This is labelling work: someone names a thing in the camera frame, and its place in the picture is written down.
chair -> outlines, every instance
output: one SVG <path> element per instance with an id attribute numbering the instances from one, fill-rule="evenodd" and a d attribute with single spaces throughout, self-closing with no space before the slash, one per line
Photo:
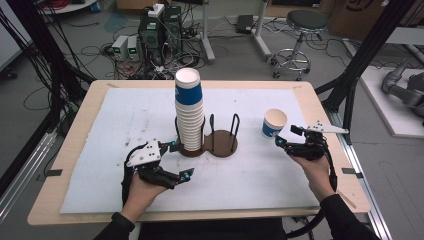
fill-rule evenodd
<path id="1" fill-rule="evenodd" d="M 300 32 L 294 49 L 282 49 L 271 58 L 271 65 L 274 65 L 274 78 L 280 77 L 281 67 L 298 71 L 299 76 L 296 81 L 302 80 L 302 72 L 311 71 L 311 60 L 300 51 L 303 38 L 306 34 L 319 34 L 327 27 L 327 18 L 315 11 L 293 10 L 287 14 L 287 24 L 294 30 Z"/>

table leg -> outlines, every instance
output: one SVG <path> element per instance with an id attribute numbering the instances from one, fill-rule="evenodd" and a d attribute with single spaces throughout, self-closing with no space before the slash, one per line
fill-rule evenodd
<path id="1" fill-rule="evenodd" d="M 213 54 L 213 50 L 208 39 L 208 7 L 209 0 L 203 0 L 203 32 L 200 33 L 200 37 L 208 58 L 208 63 L 211 64 L 215 61 L 215 55 Z"/>
<path id="2" fill-rule="evenodd" d="M 262 24 L 264 21 L 267 5 L 268 5 L 268 0 L 261 1 L 261 5 L 259 8 L 259 18 L 258 18 L 258 22 L 256 23 L 256 29 L 252 30 L 253 39 L 255 39 L 256 43 L 259 45 L 259 48 L 264 54 L 265 62 L 268 61 L 268 59 L 271 57 L 271 52 L 269 51 L 268 47 L 266 46 L 264 40 L 261 37 Z"/>

power supply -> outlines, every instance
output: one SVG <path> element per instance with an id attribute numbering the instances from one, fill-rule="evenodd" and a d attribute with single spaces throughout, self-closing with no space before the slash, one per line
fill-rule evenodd
<path id="1" fill-rule="evenodd" d="M 162 66 L 164 28 L 158 18 L 143 16 L 138 28 L 143 57 L 147 65 Z"/>
<path id="2" fill-rule="evenodd" d="M 129 36 L 128 37 L 128 54 L 130 57 L 130 61 L 140 61 L 141 57 L 141 47 L 138 42 L 137 36 Z"/>
<path id="3" fill-rule="evenodd" d="M 181 40 L 181 7 L 168 6 L 165 8 L 163 22 L 166 27 L 168 47 L 173 53 L 182 52 Z"/>
<path id="4" fill-rule="evenodd" d="M 128 57 L 128 36 L 119 36 L 112 45 L 113 54 L 117 61 L 125 61 Z"/>
<path id="5" fill-rule="evenodd" d="M 238 16 L 236 33 L 251 34 L 252 27 L 253 27 L 253 15 Z"/>

wooden table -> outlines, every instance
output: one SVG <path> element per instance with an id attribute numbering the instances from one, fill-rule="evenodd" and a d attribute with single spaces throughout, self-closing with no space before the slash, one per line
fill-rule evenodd
<path id="1" fill-rule="evenodd" d="M 48 177 L 28 216 L 31 225 L 109 222 L 110 214 L 60 214 L 72 171 L 84 147 L 85 140 L 95 121 L 109 88 L 174 88 L 174 81 L 96 81 L 85 97 L 72 127 L 60 149 L 52 169 L 63 169 L 60 176 Z M 307 124 L 317 120 L 330 123 L 312 86 L 307 82 L 276 81 L 202 81 L 203 88 L 213 89 L 291 89 L 296 95 Z M 335 134 L 325 134 L 338 175 L 338 192 L 354 213 L 370 210 L 367 197 L 354 174 L 343 174 L 342 168 L 351 168 L 345 152 Z M 270 216 L 305 216 L 316 214 L 311 209 L 255 209 L 216 210 L 206 212 L 146 213 L 142 221 L 171 221 L 193 219 L 224 219 Z"/>

stack of paper cups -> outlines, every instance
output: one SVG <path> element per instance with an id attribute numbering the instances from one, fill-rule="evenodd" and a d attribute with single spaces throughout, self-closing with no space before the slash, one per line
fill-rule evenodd
<path id="1" fill-rule="evenodd" d="M 175 75 L 175 110 L 184 149 L 196 151 L 202 147 L 203 94 L 199 72 L 193 68 L 183 68 Z"/>

